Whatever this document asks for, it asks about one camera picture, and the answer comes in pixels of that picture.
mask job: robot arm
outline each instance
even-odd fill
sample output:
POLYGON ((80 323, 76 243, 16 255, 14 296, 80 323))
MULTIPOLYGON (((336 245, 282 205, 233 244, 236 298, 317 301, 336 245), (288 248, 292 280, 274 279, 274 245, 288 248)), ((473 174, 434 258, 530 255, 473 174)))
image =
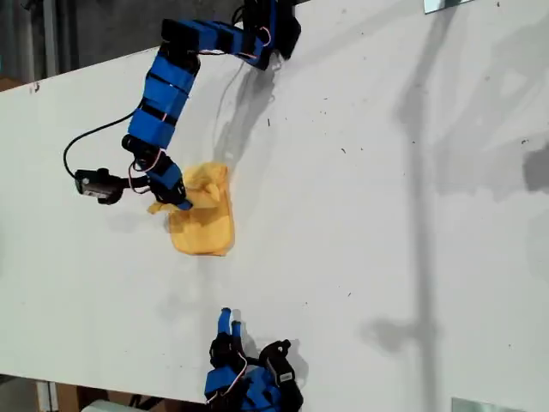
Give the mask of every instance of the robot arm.
POLYGON ((275 50, 286 59, 291 57, 301 33, 293 16, 293 0, 244 0, 241 9, 244 30, 219 21, 163 21, 163 42, 122 140, 123 148, 135 156, 129 174, 133 168, 146 177, 121 179, 106 169, 79 170, 74 177, 81 194, 113 204, 124 189, 148 186, 161 203, 182 210, 192 207, 186 199, 181 169, 165 150, 200 69, 199 55, 221 51, 265 70, 275 50))
POLYGON ((242 349, 240 322, 233 321, 231 328, 230 317, 231 310, 222 309, 217 337, 209 350, 214 370, 206 378, 207 405, 217 412, 299 412, 303 396, 286 359, 290 341, 273 342, 259 359, 250 358, 242 349), (251 365, 256 368, 247 372, 251 365))

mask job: yellow cloth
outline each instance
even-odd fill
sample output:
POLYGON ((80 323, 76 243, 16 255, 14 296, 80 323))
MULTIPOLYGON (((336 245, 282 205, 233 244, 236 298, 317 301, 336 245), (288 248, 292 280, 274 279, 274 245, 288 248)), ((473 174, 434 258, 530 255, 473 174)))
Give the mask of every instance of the yellow cloth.
POLYGON ((225 256, 234 239, 228 168, 221 163, 202 163, 185 170, 183 177, 191 210, 154 203, 148 212, 169 212, 170 234, 175 248, 190 255, 225 256))

